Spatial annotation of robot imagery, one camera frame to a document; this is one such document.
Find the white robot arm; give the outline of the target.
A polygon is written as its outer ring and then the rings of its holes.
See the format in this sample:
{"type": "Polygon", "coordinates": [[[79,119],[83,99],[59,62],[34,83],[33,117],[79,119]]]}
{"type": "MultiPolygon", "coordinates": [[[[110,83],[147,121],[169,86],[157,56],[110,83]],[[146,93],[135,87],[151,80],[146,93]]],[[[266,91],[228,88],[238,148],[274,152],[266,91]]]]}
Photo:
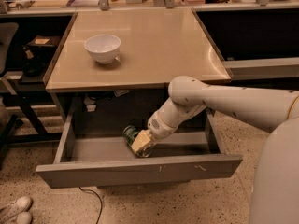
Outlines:
{"type": "Polygon", "coordinates": [[[139,155],[206,108],[269,132],[257,162],[249,224],[299,224],[299,91],[208,85],[174,78],[169,98],[131,144],[139,155]]]}

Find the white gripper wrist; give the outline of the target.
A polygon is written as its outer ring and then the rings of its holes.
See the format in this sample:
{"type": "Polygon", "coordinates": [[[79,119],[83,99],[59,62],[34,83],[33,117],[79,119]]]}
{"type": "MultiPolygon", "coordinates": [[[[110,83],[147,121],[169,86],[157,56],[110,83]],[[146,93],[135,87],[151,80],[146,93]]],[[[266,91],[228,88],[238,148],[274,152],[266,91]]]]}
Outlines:
{"type": "Polygon", "coordinates": [[[153,147],[153,140],[165,139],[175,130],[174,127],[162,120],[158,112],[154,112],[148,120],[148,130],[142,130],[136,136],[131,149],[136,155],[149,155],[153,147]]]}

